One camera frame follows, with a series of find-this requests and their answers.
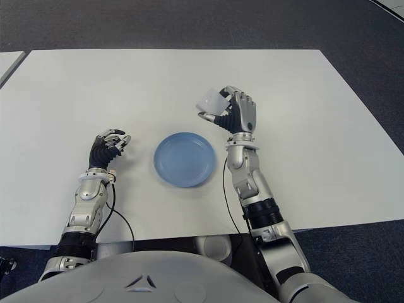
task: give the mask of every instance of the white object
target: white object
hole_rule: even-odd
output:
[[[230,105],[230,102],[226,100],[216,90],[209,90],[205,96],[196,104],[196,108],[202,112],[208,114],[221,115],[225,109]]]
[[[109,169],[136,239],[234,233],[222,189],[229,133],[192,102],[226,85],[257,103],[261,170],[293,229],[404,217],[403,155],[318,50],[38,50],[0,90],[0,245],[59,241],[77,176],[107,128],[133,137]],[[200,187],[170,186],[153,167],[158,144],[180,131],[215,149],[217,168]],[[225,187],[246,232],[228,170]],[[131,234],[112,215],[98,240]]]
[[[24,56],[24,52],[0,52],[0,85]]]

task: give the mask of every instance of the plastic plate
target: plastic plate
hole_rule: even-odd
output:
[[[154,166],[159,176],[178,187],[204,183],[215,165],[212,146],[194,133],[176,133],[165,138],[154,154]]]

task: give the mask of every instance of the black cable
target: black cable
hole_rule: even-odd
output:
[[[115,209],[115,200],[116,200],[116,193],[115,193],[115,185],[112,184],[112,192],[114,193],[114,199],[112,200],[112,208],[111,211],[108,214],[108,217],[105,219],[103,224],[101,225],[100,229],[95,233],[95,238],[98,237],[98,235],[101,233],[101,230],[104,228],[105,224],[109,221],[110,217],[112,216],[112,213],[114,212]]]
[[[128,220],[126,220],[126,218],[125,218],[119,211],[113,210],[111,207],[109,207],[108,202],[107,202],[107,207],[108,207],[110,210],[112,210],[114,213],[116,213],[117,215],[119,215],[119,216],[126,222],[126,224],[128,225],[129,230],[131,231],[131,235],[132,235],[132,251],[134,251],[134,234],[133,234],[132,227],[131,227],[131,225],[129,224]]]
[[[227,211],[229,213],[230,219],[232,219],[233,225],[235,227],[235,229],[237,230],[237,232],[240,234],[240,230],[237,228],[237,225],[234,223],[233,220],[233,216],[230,212],[230,208],[229,208],[229,203],[227,202],[227,197],[226,197],[226,189],[225,189],[225,169],[226,169],[226,163],[227,163],[227,158],[225,160],[225,163],[223,165],[223,176],[222,176],[222,182],[223,182],[223,194],[225,195],[225,201],[226,201],[226,206],[227,206]]]
[[[109,175],[111,175],[112,177],[114,177],[114,182],[116,182],[116,176],[114,174],[111,174],[110,172],[108,173]],[[112,191],[114,193],[114,202],[116,199],[116,194],[115,194],[115,186],[114,184],[112,184]],[[129,224],[128,220],[126,220],[126,218],[124,217],[124,215],[122,213],[120,213],[119,211],[115,210],[114,205],[112,205],[112,208],[109,206],[108,202],[107,202],[107,207],[113,211],[114,213],[117,213],[124,221],[125,223],[128,225],[129,230],[131,231],[131,235],[132,235],[132,251],[134,251],[134,233],[133,233],[133,229],[132,226]]]
[[[239,245],[236,247],[236,249],[234,250],[234,253],[233,253],[233,257],[235,257],[235,255],[237,254],[237,251],[238,251],[239,248],[241,247],[241,244],[243,243],[244,239],[242,238],[242,234],[240,233],[240,230],[237,228],[237,225],[236,225],[235,222],[234,222],[232,213],[230,212],[229,202],[227,202],[226,188],[225,188],[225,169],[226,169],[226,163],[227,163],[227,158],[226,158],[225,163],[224,163],[224,165],[223,165],[223,176],[222,176],[223,194],[224,194],[224,196],[225,196],[227,211],[228,211],[228,213],[229,213],[230,219],[232,219],[233,225],[234,225],[235,229],[237,230],[237,232],[239,233],[239,235],[240,235],[240,237],[241,237],[241,241],[240,241]]]

